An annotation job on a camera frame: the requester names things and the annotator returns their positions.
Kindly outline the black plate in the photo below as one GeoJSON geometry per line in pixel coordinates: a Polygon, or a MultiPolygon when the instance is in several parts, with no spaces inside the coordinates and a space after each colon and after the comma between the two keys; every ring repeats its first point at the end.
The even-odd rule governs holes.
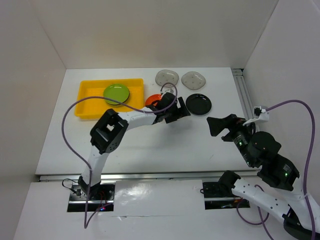
{"type": "Polygon", "coordinates": [[[194,93],[188,96],[185,105],[188,111],[196,116],[204,116],[212,109],[211,100],[201,93],[194,93]]]}
{"type": "Polygon", "coordinates": [[[106,99],[105,102],[110,105],[110,106],[119,106],[121,104],[125,104],[128,100],[129,100],[129,96],[128,97],[114,97],[114,98],[110,98],[110,99],[106,99]]]}

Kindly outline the orange plate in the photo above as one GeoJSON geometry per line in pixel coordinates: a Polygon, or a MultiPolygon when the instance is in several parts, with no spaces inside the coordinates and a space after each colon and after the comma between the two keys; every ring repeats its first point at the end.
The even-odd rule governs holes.
{"type": "Polygon", "coordinates": [[[150,95],[145,101],[145,106],[156,105],[157,102],[160,101],[161,99],[162,99],[162,95],[159,93],[150,95]]]}

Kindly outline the green plate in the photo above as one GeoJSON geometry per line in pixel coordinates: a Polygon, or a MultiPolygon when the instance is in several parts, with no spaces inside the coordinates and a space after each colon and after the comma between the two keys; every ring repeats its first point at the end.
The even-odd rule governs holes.
{"type": "Polygon", "coordinates": [[[105,98],[124,103],[130,96],[130,90],[123,84],[115,83],[109,85],[104,89],[103,96],[105,98]]]}

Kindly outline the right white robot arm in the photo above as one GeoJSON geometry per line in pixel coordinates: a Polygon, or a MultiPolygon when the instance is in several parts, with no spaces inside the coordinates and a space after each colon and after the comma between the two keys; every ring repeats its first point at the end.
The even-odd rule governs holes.
{"type": "Polygon", "coordinates": [[[255,204],[277,219],[285,231],[298,240],[320,238],[320,206],[304,192],[303,178],[295,165],[278,152],[281,144],[265,131],[254,132],[252,125],[235,114],[224,118],[207,117],[211,136],[223,130],[224,142],[232,142],[250,168],[258,168],[257,176],[275,189],[283,199],[273,197],[249,184],[244,178],[227,170],[219,179],[223,196],[239,196],[255,204]]]}

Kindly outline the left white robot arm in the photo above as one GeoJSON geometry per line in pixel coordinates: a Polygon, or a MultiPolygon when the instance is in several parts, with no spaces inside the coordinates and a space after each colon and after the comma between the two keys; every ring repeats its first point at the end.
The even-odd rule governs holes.
{"type": "Polygon", "coordinates": [[[81,194],[88,200],[97,197],[107,158],[120,146],[127,131],[162,121],[169,124],[190,115],[183,98],[169,92],[160,100],[134,111],[108,109],[90,131],[91,152],[78,179],[81,194]]]}

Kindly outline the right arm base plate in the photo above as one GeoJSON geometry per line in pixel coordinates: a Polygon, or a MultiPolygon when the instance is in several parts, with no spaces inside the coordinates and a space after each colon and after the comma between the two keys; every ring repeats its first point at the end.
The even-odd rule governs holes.
{"type": "Polygon", "coordinates": [[[241,208],[250,207],[247,200],[234,195],[217,181],[203,182],[200,193],[203,194],[206,210],[235,209],[239,203],[241,208]]]}

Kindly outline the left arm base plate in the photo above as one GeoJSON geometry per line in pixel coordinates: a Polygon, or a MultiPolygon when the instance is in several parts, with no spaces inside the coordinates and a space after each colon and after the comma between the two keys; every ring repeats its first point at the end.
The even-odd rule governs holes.
{"type": "MultiPolygon", "coordinates": [[[[61,185],[69,190],[69,200],[67,206],[68,213],[84,213],[87,195],[76,183],[75,180],[65,178],[61,185]]],[[[88,211],[94,212],[113,212],[115,197],[114,182],[103,182],[96,193],[91,195],[88,200],[88,211]]]]}

